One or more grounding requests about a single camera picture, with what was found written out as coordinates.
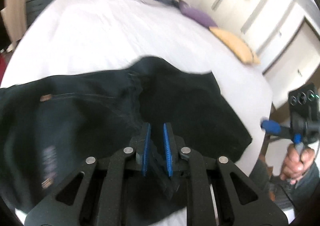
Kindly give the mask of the person's right hand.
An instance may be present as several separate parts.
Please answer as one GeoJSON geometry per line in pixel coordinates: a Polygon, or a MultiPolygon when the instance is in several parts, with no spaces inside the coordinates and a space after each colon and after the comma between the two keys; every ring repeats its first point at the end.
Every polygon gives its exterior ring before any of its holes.
{"type": "Polygon", "coordinates": [[[315,151],[309,147],[303,150],[301,154],[297,152],[295,146],[291,144],[287,148],[287,154],[284,158],[280,179],[289,182],[291,185],[300,181],[315,160],[315,151]]]}

